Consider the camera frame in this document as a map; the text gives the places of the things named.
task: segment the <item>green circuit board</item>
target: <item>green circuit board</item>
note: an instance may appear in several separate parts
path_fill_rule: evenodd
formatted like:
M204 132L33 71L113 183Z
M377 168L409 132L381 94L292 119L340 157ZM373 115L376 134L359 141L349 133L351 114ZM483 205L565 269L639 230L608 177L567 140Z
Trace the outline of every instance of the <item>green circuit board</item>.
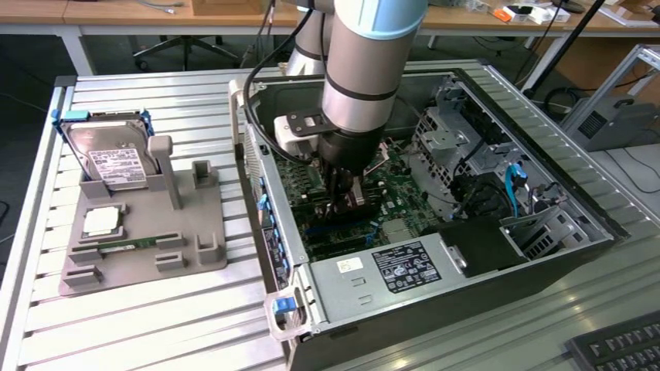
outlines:
M319 228L309 227L309 221L315 217L315 205L327 203L329 200L321 174L316 169L317 163L297 165L277 157L276 163L284 190L307 254L312 261L399 242L397 239L401 236L419 237L427 227L437 224L439 218L423 196L423 191L411 175L404 174L407 164L395 150L388 149L387 153L389 159L367 175L364 181L364 183L384 182L387 193L381 199L379 213L357 223L331 228L323 227L321 232ZM383 159L383 155L379 154L369 168ZM397 233L392 233L393 224L404 226Z

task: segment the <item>floor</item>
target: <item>floor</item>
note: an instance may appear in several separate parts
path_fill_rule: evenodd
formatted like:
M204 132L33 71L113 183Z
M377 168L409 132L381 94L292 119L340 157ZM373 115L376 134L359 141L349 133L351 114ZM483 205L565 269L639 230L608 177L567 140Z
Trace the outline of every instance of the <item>floor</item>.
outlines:
M224 47L235 54L243 55L247 45L253 40L253 36L225 37ZM140 47L159 43L156 36L140 36L137 41ZM524 39L504 41L495 37L484 39L444 37L436 50L428 50L425 47L428 38L420 37L411 51L411 60L484 58L503 75L512 79L529 53L521 45L524 41ZM131 56L128 37L87 36L85 43L99 74L141 72ZM503 52L497 53L493 49L501 49ZM287 54L283 54L280 59L285 61ZM181 49L169 49L144 60L148 62L151 72L179 71L183 60ZM232 68L231 61L207 50L193 51L189 57L191 70L224 68ZM0 110L4 113L4 122L0 126L0 201L11 206L7 217L4 220L0 219L1 241L13 234L19 222L39 136L47 116L44 109L48 107L52 82L56 76L73 75L75 68L57 37L4 35L0 36L0 71ZM565 85L568 81L553 73L539 96L543 97L548 89ZM0 216L3 216L3 208L4 206L0 205ZM0 242L0 266L7 262L11 246L9 240Z

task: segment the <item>metal table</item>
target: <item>metal table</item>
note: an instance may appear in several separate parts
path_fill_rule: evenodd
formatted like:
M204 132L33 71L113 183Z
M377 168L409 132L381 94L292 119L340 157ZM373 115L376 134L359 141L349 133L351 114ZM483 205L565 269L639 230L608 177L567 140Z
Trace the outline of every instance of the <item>metal table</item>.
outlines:
M413 63L419 68L424 64L443 63ZM515 90L493 80L489 67L472 65L483 69L477 80L493 94ZM209 159L220 169L229 266L76 298L57 297L80 170L47 121L0 291L0 318L7 318L3 370L285 369L261 311L261 271L229 146L225 92L239 72L81 77L75 87L56 88L51 109L148 107L156 132L173 138L175 167ZM535 137L544 138L545 148L567 140L543 121L521 122ZM660 229L625 191L601 181L595 169L605 168L599 163L584 154L567 154L561 147L548 153L561 158L571 176L631 231L631 241L540 294L364 355L333 371L571 370L563 343L572 336L660 308Z
M284 369L263 314L265 288L236 172L227 107L232 70L81 77L51 110L148 107L175 142L172 166L209 160L220 173L229 265L95 294L57 294L80 166L44 125L3 282L3 369Z

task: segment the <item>orange object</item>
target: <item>orange object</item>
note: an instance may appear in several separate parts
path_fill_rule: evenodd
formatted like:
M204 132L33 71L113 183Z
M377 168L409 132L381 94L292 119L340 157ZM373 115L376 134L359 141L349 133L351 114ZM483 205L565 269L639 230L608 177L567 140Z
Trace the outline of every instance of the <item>orange object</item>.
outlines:
M499 18L504 22L508 22L512 20L511 15L504 11L504 9L495 10L493 15L496 18Z

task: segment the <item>office chair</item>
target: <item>office chair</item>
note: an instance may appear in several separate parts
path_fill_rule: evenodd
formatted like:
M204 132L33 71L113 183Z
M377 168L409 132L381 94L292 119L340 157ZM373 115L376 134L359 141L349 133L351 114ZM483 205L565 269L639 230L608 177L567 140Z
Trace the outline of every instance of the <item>office chair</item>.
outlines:
M229 58L233 61L233 65L237 68L240 65L240 58L229 50L220 48L223 45L221 36L216 36L216 45L208 44L200 39L205 36L177 36L173 39L168 39L167 36L160 36L160 43L151 48L133 53L135 66L141 70L148 70L147 61L143 60L144 56L151 56L165 49L173 48L181 45L184 47L184 71L188 70L188 55L193 52L193 46L197 46L209 52Z

